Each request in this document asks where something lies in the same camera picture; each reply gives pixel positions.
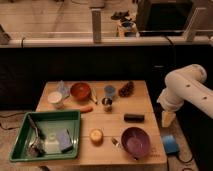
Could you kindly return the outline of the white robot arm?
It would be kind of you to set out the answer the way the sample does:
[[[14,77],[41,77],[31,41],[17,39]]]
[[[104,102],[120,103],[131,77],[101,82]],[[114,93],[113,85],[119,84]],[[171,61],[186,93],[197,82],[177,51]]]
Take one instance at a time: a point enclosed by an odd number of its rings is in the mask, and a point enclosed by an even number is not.
[[[213,90],[203,85],[206,79],[206,70],[198,64],[173,70],[166,75],[166,87],[157,99],[163,108],[161,112],[163,127],[171,125],[176,118],[176,112],[185,101],[190,102],[213,119]]]

